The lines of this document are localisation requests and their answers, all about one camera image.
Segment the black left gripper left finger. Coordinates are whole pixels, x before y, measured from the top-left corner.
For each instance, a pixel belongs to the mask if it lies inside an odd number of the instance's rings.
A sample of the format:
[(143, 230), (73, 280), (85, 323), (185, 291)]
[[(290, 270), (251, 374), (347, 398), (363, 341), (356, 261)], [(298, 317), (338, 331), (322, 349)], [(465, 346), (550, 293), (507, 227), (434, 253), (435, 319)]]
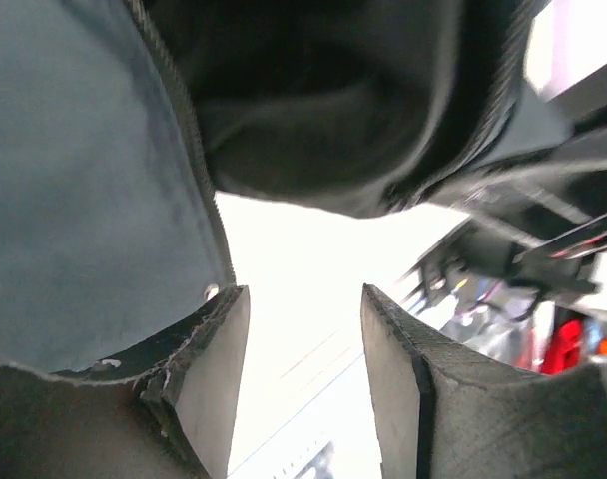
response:
[(0, 358), (0, 478), (223, 478), (250, 324), (231, 286), (82, 373)]

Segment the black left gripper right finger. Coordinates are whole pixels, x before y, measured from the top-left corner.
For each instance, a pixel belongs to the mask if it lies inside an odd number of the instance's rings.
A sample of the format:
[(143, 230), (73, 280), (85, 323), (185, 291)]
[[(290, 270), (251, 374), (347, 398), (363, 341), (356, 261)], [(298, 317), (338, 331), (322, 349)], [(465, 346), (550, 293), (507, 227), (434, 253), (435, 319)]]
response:
[(373, 285), (361, 328), (384, 477), (607, 478), (607, 363), (515, 368)]

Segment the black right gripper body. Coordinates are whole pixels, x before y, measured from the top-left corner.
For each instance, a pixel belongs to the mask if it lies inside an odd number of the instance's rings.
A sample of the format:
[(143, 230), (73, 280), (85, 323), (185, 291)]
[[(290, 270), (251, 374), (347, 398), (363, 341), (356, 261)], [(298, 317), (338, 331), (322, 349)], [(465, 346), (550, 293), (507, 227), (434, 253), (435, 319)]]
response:
[(566, 306), (595, 294), (607, 251), (607, 64), (550, 101), (526, 88), (495, 149), (428, 199), (467, 220), (411, 268), (407, 308), (440, 304), (466, 274)]

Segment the dark green grey jacket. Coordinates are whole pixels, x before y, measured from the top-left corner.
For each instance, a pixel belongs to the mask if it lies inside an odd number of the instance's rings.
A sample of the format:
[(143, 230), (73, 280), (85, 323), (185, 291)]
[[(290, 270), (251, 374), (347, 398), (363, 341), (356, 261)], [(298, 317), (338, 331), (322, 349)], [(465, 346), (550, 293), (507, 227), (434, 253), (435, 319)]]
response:
[(235, 280), (218, 191), (376, 218), (562, 143), (539, 1), (0, 1), (0, 357), (83, 370)]

